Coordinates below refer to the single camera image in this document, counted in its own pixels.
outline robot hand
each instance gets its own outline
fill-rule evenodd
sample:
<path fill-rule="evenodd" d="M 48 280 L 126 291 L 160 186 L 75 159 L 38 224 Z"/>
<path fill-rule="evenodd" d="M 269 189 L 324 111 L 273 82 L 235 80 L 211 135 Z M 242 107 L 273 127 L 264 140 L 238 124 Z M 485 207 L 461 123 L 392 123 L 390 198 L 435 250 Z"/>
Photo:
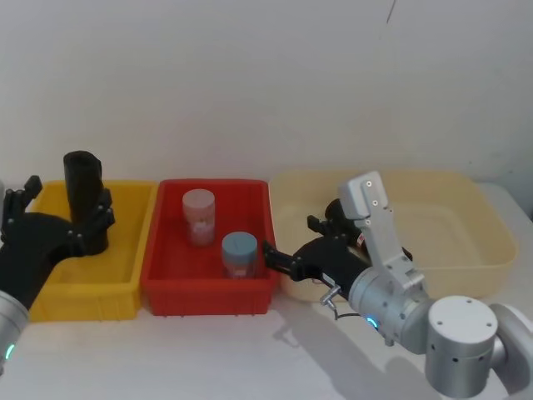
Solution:
<path fill-rule="evenodd" d="M 339 194 L 344 215 L 337 208 L 333 217 L 331 209 L 327 212 L 325 222 L 307 219 L 309 228 L 323 237 L 304 245 L 294 257 L 266 243 L 266 265 L 296 281 L 320 279 L 329 287 L 322 304 L 336 313 L 333 298 L 342 296 L 356 311 L 352 315 L 363 316 L 385 345 L 399 343 L 414 354 L 425 354 L 426 377 L 446 396 L 477 395 L 491 368 L 509 393 L 532 390 L 530 322 L 512 307 L 488 307 L 462 296 L 429 298 L 424 276 L 399 243 L 378 172 L 346 182 Z M 350 250 L 360 231 L 371 266 Z"/>
<path fill-rule="evenodd" d="M 53 215 L 25 212 L 41 190 L 39 177 L 32 176 L 24 190 L 7 190 L 4 199 L 0 248 L 1 372 L 27 325 L 28 310 L 53 268 L 66 258 L 86 255 L 91 240 L 115 223 L 107 189 L 87 220 L 77 225 Z"/>

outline white table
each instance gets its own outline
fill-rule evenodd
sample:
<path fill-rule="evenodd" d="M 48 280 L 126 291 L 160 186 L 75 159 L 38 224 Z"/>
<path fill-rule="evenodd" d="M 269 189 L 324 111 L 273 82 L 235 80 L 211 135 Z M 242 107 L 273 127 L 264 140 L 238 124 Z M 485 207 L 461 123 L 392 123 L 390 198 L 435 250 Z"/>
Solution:
<path fill-rule="evenodd" d="M 482 184 L 521 251 L 488 303 L 533 319 L 533 225 L 500 187 Z M 264 316 L 153 317 L 33 324 L 0 382 L 6 400 L 440 400 L 424 358 L 383 341 L 360 318 L 279 294 Z M 506 392 L 491 376 L 478 400 Z"/>

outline plastic bin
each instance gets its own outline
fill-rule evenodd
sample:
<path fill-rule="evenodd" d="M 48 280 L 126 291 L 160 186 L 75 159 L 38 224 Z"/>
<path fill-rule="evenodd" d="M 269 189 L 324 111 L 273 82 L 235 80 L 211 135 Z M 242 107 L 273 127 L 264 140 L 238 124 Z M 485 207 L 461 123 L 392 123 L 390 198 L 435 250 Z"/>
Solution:
<path fill-rule="evenodd" d="M 196 247 L 187 239 L 182 196 L 195 188 L 215 194 L 216 236 Z M 231 279 L 222 263 L 222 239 L 251 233 L 274 240 L 268 185 L 240 179 L 183 179 L 161 183 L 142 270 L 142 288 L 155 315 L 263 314 L 278 275 L 260 257 L 254 278 Z"/>
<path fill-rule="evenodd" d="M 121 320 L 137 315 L 157 184 L 106 181 L 104 185 L 111 190 L 116 219 L 108 230 L 109 247 L 96 256 L 60 262 L 30 310 L 32 321 Z M 65 183 L 46 183 L 32 211 L 69 219 Z"/>
<path fill-rule="evenodd" d="M 318 236 L 307 228 L 307 215 L 324 218 L 338 198 L 340 183 L 363 171 L 291 171 L 271 180 L 271 211 L 277 248 L 293 254 Z M 429 294 L 491 295 L 505 281 L 516 257 L 516 244 L 483 193 L 467 177 L 453 172 L 381 172 L 401 245 L 424 273 Z M 281 287 L 294 298 L 318 301 L 321 282 Z"/>

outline blue indicator light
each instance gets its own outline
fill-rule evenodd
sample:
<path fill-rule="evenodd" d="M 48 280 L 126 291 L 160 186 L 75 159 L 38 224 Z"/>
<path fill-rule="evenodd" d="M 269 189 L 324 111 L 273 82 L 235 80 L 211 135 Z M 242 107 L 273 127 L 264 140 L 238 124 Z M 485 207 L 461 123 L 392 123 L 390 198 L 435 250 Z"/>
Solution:
<path fill-rule="evenodd" d="M 9 346 L 7 348 L 7 351 L 6 351 L 6 360 L 8 360 L 10 357 L 11 357 L 11 353 L 13 353 L 13 350 L 15 349 L 15 345 L 12 344 L 11 346 Z"/>
<path fill-rule="evenodd" d="M 366 320 L 368 321 L 368 323 L 370 323 L 377 330 L 377 322 L 376 321 L 374 321 L 370 317 L 366 317 Z"/>

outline cable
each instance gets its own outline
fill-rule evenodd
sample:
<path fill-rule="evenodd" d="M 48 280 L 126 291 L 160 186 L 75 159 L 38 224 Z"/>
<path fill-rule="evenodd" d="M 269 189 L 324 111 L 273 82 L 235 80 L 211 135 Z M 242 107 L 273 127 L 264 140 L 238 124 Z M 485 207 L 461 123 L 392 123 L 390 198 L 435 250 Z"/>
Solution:
<path fill-rule="evenodd" d="M 341 318 L 344 318 L 344 317 L 360 317 L 361 314 L 358 314 L 357 312 L 348 312 L 346 314 L 341 314 L 339 315 L 339 313 L 337 312 L 337 310 L 333 310 L 333 312 L 335 313 L 335 320 L 338 321 L 339 319 Z"/>

